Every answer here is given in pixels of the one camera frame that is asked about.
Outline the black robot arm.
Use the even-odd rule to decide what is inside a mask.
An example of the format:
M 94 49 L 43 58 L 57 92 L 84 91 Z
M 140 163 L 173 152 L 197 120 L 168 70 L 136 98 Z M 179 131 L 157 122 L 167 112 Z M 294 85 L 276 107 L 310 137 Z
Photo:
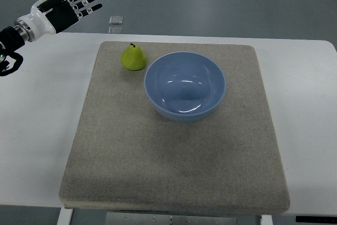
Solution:
M 1 31 L 1 76 L 16 72 L 23 63 L 23 57 L 16 50 L 24 46 L 20 33 L 11 26 Z

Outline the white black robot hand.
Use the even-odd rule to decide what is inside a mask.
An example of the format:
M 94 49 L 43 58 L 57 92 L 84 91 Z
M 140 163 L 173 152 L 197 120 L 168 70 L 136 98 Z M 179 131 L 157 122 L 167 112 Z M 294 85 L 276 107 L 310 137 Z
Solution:
M 38 0 L 29 14 L 17 19 L 14 29 L 25 42 L 33 42 L 45 34 L 60 33 L 100 9 L 100 3 L 91 6 L 95 1 Z

